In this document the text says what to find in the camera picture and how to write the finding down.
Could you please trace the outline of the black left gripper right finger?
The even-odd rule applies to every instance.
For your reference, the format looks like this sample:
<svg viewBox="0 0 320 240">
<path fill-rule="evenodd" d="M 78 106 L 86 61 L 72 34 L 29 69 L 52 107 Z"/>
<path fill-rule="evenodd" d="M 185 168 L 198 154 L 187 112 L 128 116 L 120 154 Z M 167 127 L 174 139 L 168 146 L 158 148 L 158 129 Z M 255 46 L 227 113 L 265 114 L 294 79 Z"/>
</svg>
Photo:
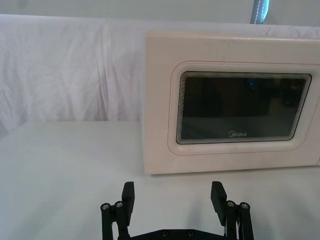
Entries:
<svg viewBox="0 0 320 240">
<path fill-rule="evenodd" d="M 220 224 L 224 227 L 225 240 L 253 240 L 254 232 L 251 219 L 251 206 L 246 202 L 236 204 L 227 199 L 223 184 L 211 184 L 211 202 Z"/>
</svg>

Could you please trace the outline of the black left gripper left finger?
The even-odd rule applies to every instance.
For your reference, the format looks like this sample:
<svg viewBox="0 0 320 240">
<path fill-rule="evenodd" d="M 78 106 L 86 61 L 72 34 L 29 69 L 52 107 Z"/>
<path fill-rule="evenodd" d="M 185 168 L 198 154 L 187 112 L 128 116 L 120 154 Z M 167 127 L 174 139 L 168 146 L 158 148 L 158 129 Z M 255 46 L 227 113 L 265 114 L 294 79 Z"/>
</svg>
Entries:
<svg viewBox="0 0 320 240">
<path fill-rule="evenodd" d="M 103 203 L 100 206 L 103 240 L 114 239 L 113 223 L 117 224 L 118 238 L 120 240 L 129 240 L 131 238 L 128 226 L 130 225 L 134 202 L 134 182 L 128 181 L 124 184 L 120 201 L 117 201 L 114 205 Z"/>
</svg>

